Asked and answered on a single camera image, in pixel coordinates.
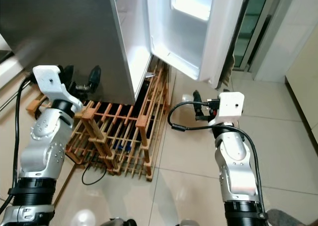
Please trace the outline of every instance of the beige floor tile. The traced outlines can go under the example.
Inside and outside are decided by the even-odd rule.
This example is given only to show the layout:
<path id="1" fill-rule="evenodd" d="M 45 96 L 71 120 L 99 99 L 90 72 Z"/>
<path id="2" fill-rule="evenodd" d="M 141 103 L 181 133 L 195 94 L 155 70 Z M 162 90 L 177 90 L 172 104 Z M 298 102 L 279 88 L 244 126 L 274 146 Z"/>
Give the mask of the beige floor tile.
<path id="1" fill-rule="evenodd" d="M 233 78 L 234 91 L 245 95 L 243 115 L 301 121 L 283 83 Z"/>
<path id="2" fill-rule="evenodd" d="M 130 176 L 106 175 L 100 182 L 85 186 L 81 183 L 82 170 L 77 169 L 57 208 L 50 225 L 68 226 L 73 216 L 82 209 L 95 213 L 96 225 L 109 218 L 133 218 L 138 226 L 148 226 L 153 203 L 158 171 L 155 171 L 152 183 Z M 92 182 L 101 176 L 101 172 L 89 170 L 86 182 Z"/>
<path id="3" fill-rule="evenodd" d="M 253 80 L 252 73 L 244 72 L 244 71 L 233 71 L 231 78 Z"/>
<path id="4" fill-rule="evenodd" d="M 187 108 L 176 109 L 171 121 L 190 127 L 207 125 L 207 122 L 195 121 L 194 111 Z M 168 126 L 160 168 L 217 178 L 219 170 L 214 152 L 214 137 L 209 130 L 180 132 Z"/>
<path id="5" fill-rule="evenodd" d="M 68 157 L 66 157 L 64 159 L 64 163 L 62 166 L 60 176 L 59 176 L 58 180 L 56 181 L 53 202 L 55 202 L 56 198 L 58 197 L 62 187 L 64 186 L 64 184 L 66 182 L 66 179 L 68 178 L 69 174 L 71 173 L 71 171 L 73 169 L 73 166 L 74 166 L 74 163 L 72 162 L 72 160 L 69 159 Z"/>
<path id="6" fill-rule="evenodd" d="M 241 117 L 258 154 L 263 186 L 318 194 L 318 157 L 302 122 Z"/>
<path id="7" fill-rule="evenodd" d="M 263 189 L 266 210 L 278 209 L 309 225 L 318 219 L 318 195 Z"/>
<path id="8" fill-rule="evenodd" d="M 232 82 L 230 81 L 230 85 L 228 87 L 222 84 L 220 90 L 217 91 L 211 88 L 207 83 L 195 81 L 178 71 L 174 84 L 171 106 L 175 106 L 180 103 L 182 101 L 182 95 L 184 94 L 190 94 L 192 96 L 195 90 L 199 91 L 202 101 L 206 101 L 207 99 L 217 98 L 219 92 L 223 91 L 224 88 L 232 91 Z"/>
<path id="9" fill-rule="evenodd" d="M 174 226 L 182 219 L 200 225 L 225 226 L 224 208 L 217 179 L 159 170 L 151 226 Z"/>
<path id="10" fill-rule="evenodd" d="M 158 155 L 157 155 L 157 159 L 156 159 L 156 167 L 157 168 L 159 168 L 159 166 L 160 166 L 161 153 L 162 153 L 162 149 L 163 149 L 163 146 L 164 146 L 165 134 L 166 134 L 166 129 L 167 128 L 170 128 L 170 125 L 166 121 L 165 124 L 164 124 L 163 131 L 162 131 L 162 137 L 161 137 L 161 140 L 160 140 Z"/>

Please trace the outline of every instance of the wooden slat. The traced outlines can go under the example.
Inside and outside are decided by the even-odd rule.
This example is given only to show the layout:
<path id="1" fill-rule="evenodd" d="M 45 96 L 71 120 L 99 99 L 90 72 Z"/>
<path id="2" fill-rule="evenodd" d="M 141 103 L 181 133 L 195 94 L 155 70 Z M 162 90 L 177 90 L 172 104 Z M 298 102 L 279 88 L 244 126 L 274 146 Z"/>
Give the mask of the wooden slat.
<path id="1" fill-rule="evenodd" d="M 102 134 L 102 132 L 100 131 L 96 121 L 94 119 L 90 120 L 89 121 L 89 124 L 91 125 L 96 137 L 98 139 L 103 139 L 104 138 L 104 135 Z"/>
<path id="2" fill-rule="evenodd" d="M 107 143 L 104 143 L 103 146 L 104 146 L 103 148 L 104 148 L 106 154 L 107 154 L 108 156 L 112 157 L 112 156 L 113 156 L 113 153 L 111 152 L 111 148 L 109 147 L 109 145 L 108 145 Z"/>
<path id="3" fill-rule="evenodd" d="M 154 145 L 157 146 L 157 148 L 153 148 L 153 152 L 152 152 L 152 159 L 154 159 L 154 161 L 152 161 L 152 162 L 153 162 L 154 166 L 156 165 L 157 155 L 158 155 L 158 152 L 159 152 L 159 147 L 160 147 L 160 142 L 161 142 L 161 141 L 159 141 L 159 143 L 158 143 L 158 139 L 161 140 L 162 139 L 162 135 L 163 135 L 163 129 L 160 129 L 160 127 L 162 127 L 161 124 L 162 124 L 163 111 L 164 111 L 164 106 L 161 109 L 158 131 L 156 133 L 156 138 L 155 138 L 155 144 Z"/>
<path id="4" fill-rule="evenodd" d="M 107 105 L 107 108 L 106 108 L 106 110 L 105 110 L 105 112 L 104 112 L 104 115 L 103 115 L 103 117 L 101 118 L 102 122 L 105 121 L 106 115 L 109 113 L 109 111 L 110 111 L 110 109 L 111 109 L 111 106 L 112 106 L 111 103 L 109 103 L 109 104 Z"/>
<path id="5" fill-rule="evenodd" d="M 115 117 L 116 115 L 114 114 L 104 114 L 104 113 L 95 113 L 95 116 L 105 116 L 105 119 L 107 119 L 108 117 Z M 127 116 L 120 116 L 118 115 L 117 118 L 120 118 L 120 119 L 127 119 Z M 128 120 L 137 120 L 138 118 L 135 118 L 135 117 L 129 117 Z"/>
<path id="6" fill-rule="evenodd" d="M 151 102 L 149 104 L 149 108 L 148 108 L 148 111 L 147 111 L 147 115 L 146 115 L 147 117 L 150 114 L 150 109 L 151 109 L 151 107 L 152 107 L 152 105 L 154 103 L 154 98 L 155 98 L 155 96 L 157 94 L 158 84 L 159 84 L 159 82 L 161 80 L 162 70 L 163 70 L 163 68 L 161 68 L 160 71 L 159 71 L 159 75 L 158 75 L 158 78 L 157 78 L 157 81 L 156 81 L 156 84 L 155 84 L 155 88 L 154 88 L 154 91 L 153 91 L 153 94 L 152 94 Z"/>
<path id="7" fill-rule="evenodd" d="M 139 130 L 138 130 L 138 128 L 136 128 L 132 141 L 137 138 L 138 132 L 139 132 Z M 136 146 L 136 142 L 133 142 L 133 143 L 132 143 L 132 146 L 131 146 L 130 154 L 129 154 L 128 159 L 127 159 L 127 166 L 126 166 L 126 169 L 125 169 L 125 174 L 127 174 L 128 167 L 129 167 L 129 165 L 130 165 L 130 161 L 131 161 L 132 158 L 133 158 L 133 154 L 134 154 L 134 152 L 135 152 L 135 146 Z"/>
<path id="8" fill-rule="evenodd" d="M 130 118 L 131 113 L 133 112 L 133 109 L 134 109 L 134 106 L 133 105 L 130 106 L 129 112 L 127 114 L 127 117 L 126 117 L 126 120 L 125 120 L 125 123 L 124 123 L 125 126 L 128 124 L 128 120 Z"/>
<path id="9" fill-rule="evenodd" d="M 100 127 L 100 131 L 103 133 L 105 131 L 105 128 L 107 127 L 109 122 L 109 119 L 107 119 Z"/>
<path id="10" fill-rule="evenodd" d="M 94 108 L 88 108 L 82 115 L 82 119 L 85 119 L 87 121 L 92 120 L 94 118 L 95 109 Z"/>
<path id="11" fill-rule="evenodd" d="M 123 154 L 126 151 L 126 146 L 127 146 L 128 142 L 129 142 L 129 139 L 127 138 L 127 136 L 131 134 L 131 131 L 133 129 L 133 128 L 131 128 L 131 126 L 132 126 L 132 122 L 129 123 L 128 128 L 127 128 L 127 130 L 125 132 L 124 138 L 121 141 L 121 145 L 123 146 L 123 149 L 121 150 L 121 154 L 119 156 L 120 160 L 123 158 Z"/>
<path id="12" fill-rule="evenodd" d="M 76 127 L 74 128 L 73 132 L 72 132 L 72 135 L 71 135 L 71 138 L 74 137 L 75 133 L 77 132 L 77 130 L 80 128 L 82 122 L 81 120 L 79 121 L 79 123 L 76 125 Z"/>
<path id="13" fill-rule="evenodd" d="M 137 156 L 140 156 L 140 152 L 141 152 L 141 148 L 138 148 Z M 138 161 L 139 161 L 139 157 L 136 157 L 136 158 L 135 158 L 135 162 L 134 162 L 134 166 L 133 166 L 133 170 L 132 170 L 132 172 L 131 172 L 132 177 L 134 177 L 134 174 L 135 174 L 135 171 L 136 171 L 136 166 L 137 166 L 137 164 L 138 164 Z"/>
<path id="14" fill-rule="evenodd" d="M 162 90 L 161 90 L 161 92 L 160 92 L 159 100 L 158 100 L 158 102 L 157 102 L 157 109 L 156 109 L 154 121 L 157 119 L 157 116 L 158 116 L 158 113 L 159 113 L 160 103 L 161 103 L 162 97 L 163 97 L 163 92 L 164 92 L 164 88 L 162 88 Z M 149 119 L 148 119 L 148 122 L 147 122 L 147 127 L 146 127 L 147 130 L 148 130 L 148 127 L 149 127 L 150 120 L 151 120 L 151 118 L 149 118 Z M 152 138 L 153 138 L 154 130 L 155 130 L 155 128 L 153 127 L 153 128 L 151 129 L 151 133 L 150 133 L 150 137 L 149 137 L 149 142 L 148 142 L 149 145 L 151 144 L 151 140 L 152 140 Z"/>
<path id="15" fill-rule="evenodd" d="M 83 119 L 82 123 L 84 124 L 85 126 L 85 130 L 88 132 L 88 134 L 90 135 L 91 138 L 95 138 L 95 133 L 94 133 L 94 130 L 93 128 L 91 127 L 91 125 Z"/>
<path id="16" fill-rule="evenodd" d="M 101 106 L 101 102 L 98 102 L 95 106 L 95 113 L 99 110 L 100 106 Z"/>
<path id="17" fill-rule="evenodd" d="M 119 132 L 120 132 L 120 130 L 121 130 L 121 128 L 122 128 L 123 123 L 124 123 L 124 120 L 121 120 L 121 122 L 120 122 L 120 124 L 119 124 L 119 126 L 118 126 L 118 128 L 117 128 L 117 131 L 116 131 L 116 133 L 115 133 L 115 135 L 114 135 L 114 138 L 113 138 L 113 140 L 111 141 L 111 148 L 112 148 L 112 149 L 114 148 L 114 145 L 115 145 L 116 140 L 117 140 L 117 136 L 118 136 L 118 134 L 119 134 Z M 118 146 L 119 146 L 119 140 L 117 141 L 116 150 L 118 149 Z"/>
<path id="18" fill-rule="evenodd" d="M 74 153 L 75 153 L 75 154 L 77 154 L 77 153 L 78 153 L 78 151 L 79 151 L 80 147 L 84 144 L 84 142 L 85 142 L 85 141 L 87 141 L 87 142 L 88 142 L 88 139 L 83 138 L 82 140 L 80 140 L 80 142 L 78 143 L 78 145 L 77 145 L 77 147 L 76 147 L 76 149 L 75 149 L 75 151 L 74 151 Z"/>
<path id="19" fill-rule="evenodd" d="M 118 117 L 118 115 L 120 114 L 120 111 L 121 111 L 122 107 L 123 107 L 122 104 L 120 104 L 120 105 L 118 106 L 118 109 L 117 109 L 117 112 L 116 112 L 116 114 L 115 114 L 115 117 L 113 118 L 113 124 L 116 123 L 117 117 Z"/>
<path id="20" fill-rule="evenodd" d="M 141 135 L 141 142 L 143 146 L 147 146 L 147 134 L 146 134 L 146 125 L 147 125 L 147 116 L 142 115 L 138 118 L 136 127 L 139 128 L 140 135 Z"/>
<path id="21" fill-rule="evenodd" d="M 44 94 L 39 94 L 39 96 L 37 97 L 35 100 L 33 100 L 27 107 L 26 110 L 29 112 L 29 114 L 31 114 L 32 116 L 34 116 L 36 109 L 39 107 L 39 105 L 42 103 L 42 101 L 44 101 L 44 99 L 46 98 L 46 96 Z"/>

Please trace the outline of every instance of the white wall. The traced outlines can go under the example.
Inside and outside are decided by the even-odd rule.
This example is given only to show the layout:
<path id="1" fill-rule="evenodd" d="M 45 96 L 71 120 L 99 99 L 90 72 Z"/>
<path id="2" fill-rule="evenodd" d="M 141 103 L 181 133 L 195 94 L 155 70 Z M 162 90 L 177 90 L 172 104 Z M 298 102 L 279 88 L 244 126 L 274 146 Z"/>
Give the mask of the white wall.
<path id="1" fill-rule="evenodd" d="M 287 5 L 286 15 L 281 16 Z M 318 0 L 282 0 L 267 30 L 268 37 L 264 38 L 252 63 L 254 79 L 285 82 L 286 72 L 317 22 Z"/>
<path id="2" fill-rule="evenodd" d="M 311 129 L 318 125 L 318 25 L 286 73 L 297 101 Z"/>

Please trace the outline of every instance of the black cable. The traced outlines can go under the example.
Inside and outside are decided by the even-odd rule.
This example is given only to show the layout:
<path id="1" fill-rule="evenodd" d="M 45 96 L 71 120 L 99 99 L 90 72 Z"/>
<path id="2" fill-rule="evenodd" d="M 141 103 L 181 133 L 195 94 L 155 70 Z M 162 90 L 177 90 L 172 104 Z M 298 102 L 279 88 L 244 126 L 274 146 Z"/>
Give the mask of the black cable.
<path id="1" fill-rule="evenodd" d="M 92 183 L 85 183 L 85 182 L 84 182 L 84 175 L 85 175 L 85 173 L 87 172 L 89 166 L 90 166 L 90 163 L 87 165 L 85 171 L 83 172 L 83 175 L 81 175 L 81 182 L 83 183 L 83 185 L 93 185 L 93 184 L 97 183 L 98 181 L 100 181 L 100 180 L 106 175 L 106 173 L 107 173 L 107 167 L 105 167 L 105 172 L 104 172 L 104 174 L 103 174 L 98 180 L 96 180 L 96 181 L 94 181 L 94 182 L 92 182 Z"/>
<path id="2" fill-rule="evenodd" d="M 243 130 L 236 128 L 236 127 L 232 127 L 232 126 L 225 126 L 225 125 L 212 125 L 212 126 L 203 126 L 203 127 L 185 127 L 182 125 L 178 125 L 178 124 L 174 124 L 171 123 L 171 115 L 173 114 L 173 112 L 176 110 L 176 108 L 182 106 L 182 105 L 186 105 L 186 104 L 201 104 L 204 106 L 208 106 L 209 104 L 207 102 L 181 102 L 177 105 L 175 105 L 169 112 L 168 114 L 168 123 L 170 126 L 172 126 L 173 129 L 179 130 L 179 131 L 193 131 L 193 130 L 202 130 L 202 129 L 227 129 L 227 130 L 231 130 L 231 131 L 235 131 L 235 132 L 239 132 L 241 134 L 243 134 L 251 148 L 253 151 L 253 155 L 254 155 L 254 162 L 255 162 L 255 172 L 256 172 L 256 183 L 257 183 L 257 191 L 258 191 L 258 195 L 259 195 L 259 201 L 261 204 L 261 209 L 262 209 L 262 213 L 265 213 L 265 206 L 264 206 L 264 201 L 263 201 L 263 192 L 262 192 L 262 184 L 261 184 L 261 179 L 260 179 L 260 174 L 259 174 L 259 165 L 258 165 L 258 157 L 257 157 L 257 152 L 256 152 L 256 147 L 255 144 L 253 143 L 252 139 L 249 137 L 249 135 L 244 132 Z"/>
<path id="3" fill-rule="evenodd" d="M 20 141 L 20 132 L 19 132 L 19 111 L 20 111 L 20 100 L 21 100 L 21 94 L 23 91 L 23 86 L 31 80 L 31 77 L 27 77 L 24 79 L 24 81 L 21 83 L 18 94 L 16 96 L 16 104 L 15 104 L 15 143 L 14 143 L 14 154 L 13 154 L 13 168 L 12 168 L 12 188 L 15 187 L 15 185 L 18 182 L 17 177 L 17 168 L 18 168 L 18 152 L 19 152 L 19 141 Z M 13 195 L 8 195 L 5 202 L 2 204 L 0 208 L 0 214 L 5 210 L 5 208 L 8 206 L 10 201 L 13 199 Z"/>

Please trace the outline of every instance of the silver robot arm segment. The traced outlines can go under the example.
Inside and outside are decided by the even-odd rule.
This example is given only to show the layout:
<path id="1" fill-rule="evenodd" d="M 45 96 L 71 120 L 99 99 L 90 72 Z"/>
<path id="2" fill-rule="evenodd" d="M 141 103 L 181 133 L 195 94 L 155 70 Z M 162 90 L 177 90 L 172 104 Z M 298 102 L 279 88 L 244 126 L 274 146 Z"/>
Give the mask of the silver robot arm segment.
<path id="1" fill-rule="evenodd" d="M 220 169 L 224 202 L 241 200 L 258 202 L 255 176 L 250 167 L 250 150 L 239 133 L 220 134 L 215 145 L 215 159 Z"/>
<path id="2" fill-rule="evenodd" d="M 31 128 L 29 145 L 21 154 L 14 196 L 0 226 L 48 226 L 54 216 L 52 199 L 65 158 L 65 146 L 72 134 L 73 116 L 83 107 L 70 95 L 59 78 L 58 66 L 33 68 L 40 90 L 53 103 Z"/>

